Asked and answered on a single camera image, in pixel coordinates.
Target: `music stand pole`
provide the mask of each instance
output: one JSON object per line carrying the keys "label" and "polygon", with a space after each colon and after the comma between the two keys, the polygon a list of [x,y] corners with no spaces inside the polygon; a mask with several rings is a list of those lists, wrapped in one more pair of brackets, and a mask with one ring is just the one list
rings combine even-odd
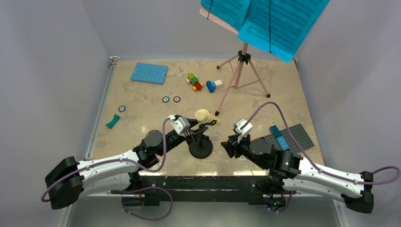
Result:
{"label": "music stand pole", "polygon": [[[262,79],[261,79],[261,77],[260,77],[258,71],[256,70],[255,65],[253,64],[253,62],[252,62],[252,60],[251,60],[251,55],[248,54],[248,53],[246,52],[247,49],[248,49],[248,44],[247,44],[247,43],[244,43],[244,45],[243,45],[243,47],[242,47],[242,50],[239,51],[238,54],[234,55],[232,58],[228,59],[227,61],[225,61],[225,62],[223,62],[223,63],[221,63],[220,65],[217,66],[217,69],[220,69],[223,65],[229,63],[230,61],[232,61],[232,60],[234,60],[236,57],[238,57],[237,66],[235,67],[235,70],[234,70],[234,72],[233,72],[233,75],[231,76],[230,82],[229,82],[228,86],[226,87],[226,91],[224,92],[224,95],[223,95],[223,97],[222,97],[222,99],[221,99],[221,101],[220,101],[220,104],[218,105],[218,108],[217,108],[217,110],[216,110],[216,112],[215,112],[215,115],[216,115],[216,116],[219,115],[220,110],[221,110],[221,106],[223,106],[223,103],[224,103],[224,100],[225,100],[225,98],[226,98],[226,96],[227,96],[227,94],[228,94],[228,91],[229,91],[229,89],[232,88],[232,87],[233,87],[234,89],[237,89],[237,88],[245,87],[245,86],[254,84],[254,83],[256,83],[256,82],[259,82],[259,83],[261,84],[261,86],[262,86],[264,92],[266,93],[266,97],[267,97],[267,98],[270,98],[270,93],[267,91],[267,88],[266,88],[265,85],[263,84],[263,81],[262,81]],[[242,86],[238,86],[239,79],[240,79],[240,77],[241,77],[241,71],[242,71],[242,68],[243,68],[243,66],[244,66],[244,62],[245,62],[246,64],[248,64],[248,62],[249,62],[249,64],[251,65],[251,67],[252,67],[252,69],[253,69],[253,72],[255,73],[255,75],[256,75],[256,77],[258,78],[258,80],[254,81],[254,82],[251,82],[251,83],[249,83],[249,84],[245,84],[245,85],[242,85]]]}

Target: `gray lego baseplate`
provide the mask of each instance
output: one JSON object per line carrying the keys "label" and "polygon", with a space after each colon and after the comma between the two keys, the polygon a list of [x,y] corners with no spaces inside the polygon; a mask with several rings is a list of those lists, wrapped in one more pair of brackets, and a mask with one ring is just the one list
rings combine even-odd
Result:
{"label": "gray lego baseplate", "polygon": [[[291,133],[294,136],[294,138],[298,141],[299,145],[301,145],[302,149],[307,150],[314,146],[311,138],[308,136],[308,133],[306,133],[305,129],[301,124],[294,125],[289,129],[291,130]],[[290,137],[287,129],[280,130],[280,132],[286,139],[290,151],[294,153],[301,152],[301,150],[296,146],[295,142]],[[277,148],[281,149],[279,142],[277,141],[276,137],[274,137],[273,134],[267,135],[264,138],[268,142],[272,143],[276,149]]]}

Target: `teal toy piece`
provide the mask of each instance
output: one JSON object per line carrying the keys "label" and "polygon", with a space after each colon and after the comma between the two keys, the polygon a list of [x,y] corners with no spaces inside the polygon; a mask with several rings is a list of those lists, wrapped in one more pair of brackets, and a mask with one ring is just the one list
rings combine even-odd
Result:
{"label": "teal toy piece", "polygon": [[114,114],[113,120],[111,122],[107,123],[106,126],[109,129],[112,129],[119,119],[120,119],[120,116]]}

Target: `pink music stand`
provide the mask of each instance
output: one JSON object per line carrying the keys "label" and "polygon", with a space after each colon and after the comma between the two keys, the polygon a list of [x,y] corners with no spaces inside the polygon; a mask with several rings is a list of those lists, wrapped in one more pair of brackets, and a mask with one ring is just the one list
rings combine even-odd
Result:
{"label": "pink music stand", "polygon": [[[222,27],[228,29],[229,31],[231,31],[231,32],[233,32],[233,33],[235,33],[235,34],[238,34],[238,31],[237,31],[237,30],[235,30],[235,29],[234,29],[233,27],[231,27],[229,24],[227,24],[226,22],[224,22],[222,19],[220,19],[220,18],[214,16],[213,14],[209,13],[209,11],[205,10],[204,8],[201,8],[201,9],[199,10],[199,12],[200,12],[200,14],[201,14],[202,16],[204,16],[204,17],[206,17],[206,18],[209,17],[209,20],[215,22],[216,24],[218,24],[218,25],[220,25],[220,26],[222,26]],[[232,88],[232,87],[233,87],[234,89],[237,89],[237,88],[245,87],[245,86],[254,84],[254,83],[256,83],[256,82],[259,82],[259,83],[261,84],[261,86],[262,86],[264,92],[266,93],[266,97],[267,97],[267,98],[270,98],[270,93],[267,91],[265,85],[263,84],[263,81],[262,81],[262,79],[261,79],[261,77],[260,77],[258,71],[256,70],[255,65],[253,64],[253,62],[252,62],[252,60],[251,60],[251,55],[248,54],[248,53],[246,53],[246,50],[247,50],[247,49],[248,49],[248,44],[244,42],[244,45],[243,45],[241,51],[239,51],[239,52],[238,52],[236,55],[234,55],[232,58],[228,59],[227,61],[225,61],[225,62],[223,62],[223,63],[221,63],[220,65],[217,66],[217,69],[220,69],[223,65],[229,63],[230,61],[232,61],[232,60],[234,60],[235,58],[238,57],[237,66],[236,66],[236,68],[235,68],[235,70],[234,70],[234,72],[233,72],[233,75],[232,75],[232,77],[231,77],[231,79],[230,79],[230,82],[228,83],[228,86],[227,86],[226,91],[225,91],[225,93],[224,93],[224,95],[223,95],[223,98],[221,99],[220,104],[218,105],[218,108],[217,108],[217,110],[216,110],[216,112],[215,112],[215,115],[216,115],[216,116],[218,116],[218,114],[220,113],[221,106],[223,105],[224,100],[225,100],[225,98],[226,98],[226,96],[227,96],[227,94],[228,94],[228,90],[229,90],[230,88]],[[249,64],[251,65],[251,67],[252,67],[252,69],[253,69],[253,71],[254,71],[256,77],[258,78],[258,80],[254,81],[254,82],[251,82],[251,83],[249,83],[249,84],[245,84],[245,85],[242,85],[242,86],[238,86],[239,79],[240,79],[240,77],[241,77],[242,67],[244,66],[244,62],[245,62],[246,64],[248,64],[248,62],[249,62]]]}

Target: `blue paper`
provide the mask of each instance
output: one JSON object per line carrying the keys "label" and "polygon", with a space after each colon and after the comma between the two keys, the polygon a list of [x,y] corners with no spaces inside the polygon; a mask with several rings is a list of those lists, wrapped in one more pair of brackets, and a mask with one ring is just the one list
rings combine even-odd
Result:
{"label": "blue paper", "polygon": [[238,38],[271,52],[288,63],[328,2],[329,0],[252,0]]}
{"label": "blue paper", "polygon": [[251,0],[201,0],[203,8],[239,31]]}

